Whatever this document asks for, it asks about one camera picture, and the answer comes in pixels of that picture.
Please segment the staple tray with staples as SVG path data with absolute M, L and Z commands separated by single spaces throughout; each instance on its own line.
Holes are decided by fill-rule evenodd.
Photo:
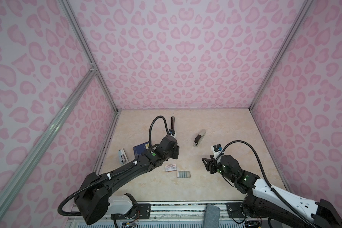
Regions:
M 190 171 L 177 171 L 177 178 L 190 178 L 191 172 Z

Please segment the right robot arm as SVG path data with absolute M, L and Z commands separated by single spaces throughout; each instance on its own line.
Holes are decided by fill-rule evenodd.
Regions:
M 292 228 L 342 228 L 342 218 L 327 200 L 314 201 L 270 185 L 258 175 L 243 170 L 238 161 L 224 155 L 216 162 L 212 155 L 202 162 L 210 174 L 219 173 L 245 195 L 243 214 L 265 217 Z

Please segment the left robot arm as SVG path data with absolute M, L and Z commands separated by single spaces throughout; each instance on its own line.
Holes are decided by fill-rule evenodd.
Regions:
M 119 188 L 162 166 L 169 159 L 178 159 L 179 148 L 176 138 L 167 135 L 128 164 L 101 175 L 89 174 L 80 187 L 81 192 L 74 197 L 86 224 L 92 225 L 105 215 L 110 205 L 108 199 Z

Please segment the small white stapler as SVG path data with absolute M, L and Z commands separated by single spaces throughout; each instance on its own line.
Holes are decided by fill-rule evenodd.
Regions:
M 119 157 L 119 162 L 120 162 L 122 165 L 128 163 L 128 158 L 127 158 L 127 156 L 126 156 L 126 154 L 125 154 L 124 149 L 120 149 L 120 150 L 118 151 L 118 157 Z

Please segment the blue book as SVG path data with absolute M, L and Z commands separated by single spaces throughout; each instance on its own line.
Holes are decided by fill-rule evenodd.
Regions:
M 149 142 L 142 143 L 133 147 L 135 157 L 141 155 L 145 150 L 149 148 Z

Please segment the grey foam block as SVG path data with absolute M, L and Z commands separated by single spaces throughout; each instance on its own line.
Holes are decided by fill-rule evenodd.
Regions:
M 203 217 L 203 228 L 218 228 L 220 219 L 220 208 L 208 204 L 206 206 L 204 217 Z

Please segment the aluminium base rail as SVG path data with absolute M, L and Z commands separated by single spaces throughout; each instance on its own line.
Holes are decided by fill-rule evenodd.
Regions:
M 220 209 L 220 228 L 288 228 L 278 221 L 268 221 L 268 217 L 248 217 L 238 212 L 241 204 L 237 201 L 159 201 L 143 202 L 146 206 L 145 218 L 126 225 L 127 220 L 117 219 L 120 228 L 202 228 L 207 205 Z

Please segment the aluminium corner frame post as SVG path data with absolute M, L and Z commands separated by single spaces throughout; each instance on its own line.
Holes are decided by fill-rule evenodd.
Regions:
M 265 78 L 263 79 L 259 89 L 257 90 L 257 93 L 249 107 L 249 111 L 252 113 L 253 110 L 256 108 L 258 101 L 262 97 L 262 94 L 266 87 L 268 86 L 269 81 L 273 77 L 278 65 L 280 64 L 281 60 L 283 59 L 285 53 L 287 52 L 289 46 L 293 42 L 295 36 L 297 35 L 298 31 L 302 27 L 303 23 L 305 22 L 306 18 L 309 16 L 310 11 L 314 7 L 315 1 L 314 0 L 305 0 L 303 2 L 303 5 L 301 9 L 299 10 L 296 18 L 294 19 L 290 30 L 288 31 L 286 37 L 283 40 L 283 43 L 278 50 L 274 60 L 272 61 L 272 64 L 270 68 L 268 69 Z

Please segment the left aluminium frame beam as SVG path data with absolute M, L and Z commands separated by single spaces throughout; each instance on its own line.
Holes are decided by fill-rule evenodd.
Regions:
M 11 204 L 14 202 L 27 179 L 38 165 L 43 154 L 52 144 L 61 127 L 64 125 L 65 121 L 73 111 L 74 107 L 77 105 L 85 90 L 96 76 L 96 73 L 97 70 L 94 68 L 88 71 L 81 83 L 76 87 L 75 91 L 64 103 L 63 107 L 55 116 L 44 134 L 37 140 L 37 143 L 33 146 L 23 163 L 11 176 L 7 185 L 0 192 L 0 221 L 8 211 Z

